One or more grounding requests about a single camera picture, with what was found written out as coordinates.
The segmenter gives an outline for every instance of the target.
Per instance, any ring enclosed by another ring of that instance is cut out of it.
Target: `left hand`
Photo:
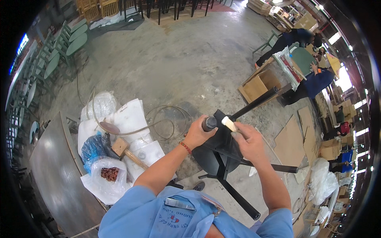
[[[317,72],[317,66],[312,62],[311,68],[314,72]]]
[[[207,115],[202,115],[199,119],[190,125],[187,136],[183,140],[183,142],[189,147],[190,150],[193,150],[194,148],[202,145],[205,141],[207,141],[207,139],[216,134],[218,127],[208,132],[202,129],[201,124],[207,117]]]

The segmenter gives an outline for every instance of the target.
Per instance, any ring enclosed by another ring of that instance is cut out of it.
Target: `blue plastic bag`
[[[102,144],[102,136],[100,133],[87,138],[81,149],[82,162],[86,172],[91,173],[91,165],[97,161],[99,156],[106,156],[106,152]]]

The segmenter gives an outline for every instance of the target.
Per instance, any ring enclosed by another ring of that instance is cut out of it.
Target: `hand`
[[[235,126],[245,135],[245,139],[241,133],[232,132],[232,137],[237,141],[242,155],[257,166],[266,160],[262,135],[250,125],[245,125],[240,122],[234,122]]]
[[[216,134],[218,127],[208,132],[202,129],[201,124],[207,117],[207,115],[202,115],[199,119],[190,125],[187,136],[183,140],[183,142],[189,147],[190,150],[193,150],[194,148],[202,145],[205,141],[207,141],[207,139]]]
[[[312,70],[314,71],[314,72],[317,72],[317,66],[312,62],[312,64],[310,64],[311,65],[311,68],[312,68]]]

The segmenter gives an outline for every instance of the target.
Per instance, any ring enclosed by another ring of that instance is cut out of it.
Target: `beaded bracelet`
[[[179,141],[179,144],[180,145],[182,145],[182,146],[184,146],[185,147],[185,149],[187,149],[187,151],[188,151],[188,153],[191,155],[192,154],[192,151],[191,151],[191,149],[184,143],[184,142],[182,142],[182,141]]]

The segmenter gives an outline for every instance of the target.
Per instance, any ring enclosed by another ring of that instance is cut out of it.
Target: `shoe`
[[[203,181],[201,181],[198,184],[196,184],[196,186],[194,186],[194,188],[192,190],[196,190],[196,191],[201,192],[204,188],[205,188],[205,183]]]
[[[282,107],[285,107],[285,103],[283,102],[283,98],[281,96],[277,97],[277,101],[279,102],[279,104],[282,106]]]

